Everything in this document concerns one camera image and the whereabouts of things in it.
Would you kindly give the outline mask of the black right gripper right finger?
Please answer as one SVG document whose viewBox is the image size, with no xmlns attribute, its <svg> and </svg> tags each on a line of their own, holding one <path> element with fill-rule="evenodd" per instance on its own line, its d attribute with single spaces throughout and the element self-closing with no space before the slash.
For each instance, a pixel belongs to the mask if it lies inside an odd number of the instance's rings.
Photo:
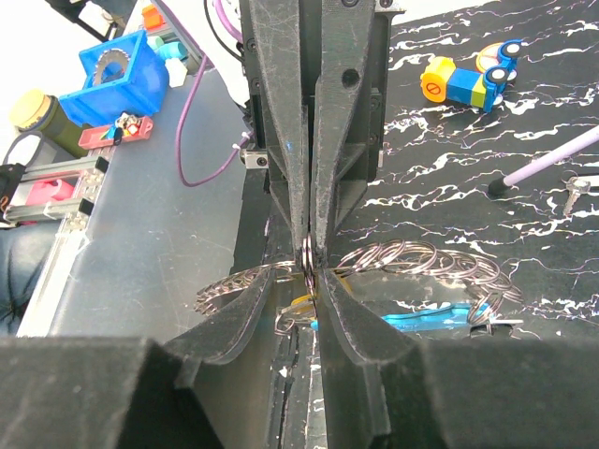
<svg viewBox="0 0 599 449">
<path fill-rule="evenodd" d="M 408 386 L 417 343 L 360 304 L 330 270 L 317 275 L 317 321 L 330 448 L 407 448 L 416 442 Z"/>
</svg>

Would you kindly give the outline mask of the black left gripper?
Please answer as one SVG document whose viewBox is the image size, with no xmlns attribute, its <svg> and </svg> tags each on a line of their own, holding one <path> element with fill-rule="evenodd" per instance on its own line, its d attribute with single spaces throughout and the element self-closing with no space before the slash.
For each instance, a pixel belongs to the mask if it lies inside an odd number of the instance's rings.
<svg viewBox="0 0 599 449">
<path fill-rule="evenodd" d="M 257 147 L 300 261 L 314 260 L 376 175 L 397 1 L 244 1 L 241 32 Z"/>
</svg>

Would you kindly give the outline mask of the yellow capped key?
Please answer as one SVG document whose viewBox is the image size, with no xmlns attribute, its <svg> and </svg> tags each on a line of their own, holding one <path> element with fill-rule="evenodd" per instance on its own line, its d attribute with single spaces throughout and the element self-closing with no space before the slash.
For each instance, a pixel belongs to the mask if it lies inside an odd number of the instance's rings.
<svg viewBox="0 0 599 449">
<path fill-rule="evenodd" d="M 348 283 L 348 281 L 346 279 L 339 277 L 338 280 L 341 282 L 343 287 L 349 293 L 353 292 L 350 284 Z M 302 297 L 297 297 L 297 298 L 293 299 L 291 301 L 290 307 L 291 307 L 291 311 L 296 312 L 296 313 L 305 313 L 305 312 L 311 313 L 313 311 L 311 297 L 309 295 L 304 295 Z"/>
</svg>

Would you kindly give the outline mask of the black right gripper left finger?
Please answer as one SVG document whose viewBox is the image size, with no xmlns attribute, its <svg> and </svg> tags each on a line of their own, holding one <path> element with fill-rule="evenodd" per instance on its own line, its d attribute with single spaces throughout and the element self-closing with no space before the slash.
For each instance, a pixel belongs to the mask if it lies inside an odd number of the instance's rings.
<svg viewBox="0 0 599 449">
<path fill-rule="evenodd" d="M 182 361 L 174 393 L 196 448 L 268 446 L 273 286 L 274 270 L 261 270 L 234 301 L 165 344 Z"/>
</svg>

